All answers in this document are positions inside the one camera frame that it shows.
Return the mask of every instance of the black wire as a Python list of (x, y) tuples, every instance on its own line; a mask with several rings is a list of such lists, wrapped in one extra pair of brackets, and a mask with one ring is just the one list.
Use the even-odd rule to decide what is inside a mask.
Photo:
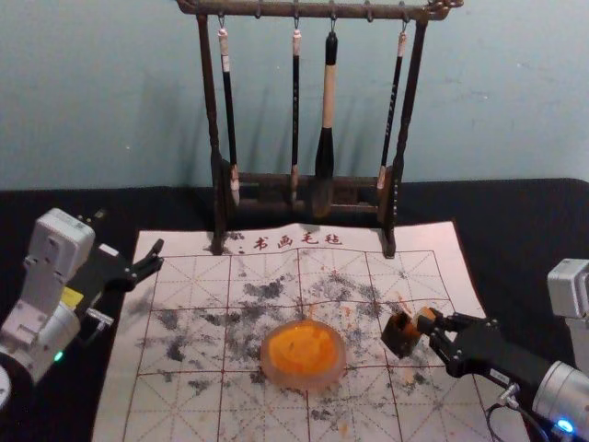
[[(506, 406), (500, 405), (499, 403), (494, 403), (491, 407), (489, 407), (485, 411), (485, 419), (487, 420), (487, 426), (489, 427), (489, 431), (491, 432), (491, 436), (493, 438), (497, 439), (499, 442), (505, 442), (505, 440), (503, 440), (499, 436), (497, 436), (497, 433), (495, 433), (495, 431), (493, 430), (493, 428), (491, 426), (491, 414), (495, 410), (497, 410), (498, 408), (503, 408), (503, 407), (506, 407)], [(530, 413), (528, 413), (526, 410), (524, 410), (520, 406), (518, 406), (517, 408), (512, 408), (512, 407), (507, 406), (506, 408), (509, 408), (510, 410), (514, 410), (516, 412), (519, 412), (522, 415), (522, 417), (524, 417), (524, 419), (526, 419), (534, 427), (534, 429), (537, 431), (537, 433), (540, 435), (540, 437), (542, 438), (542, 440), (544, 442), (550, 442), (550, 439), (549, 439), (548, 435), (546, 434), (546, 432), (542, 429), (542, 427), (537, 422), (537, 420), (534, 419), (530, 415)]]

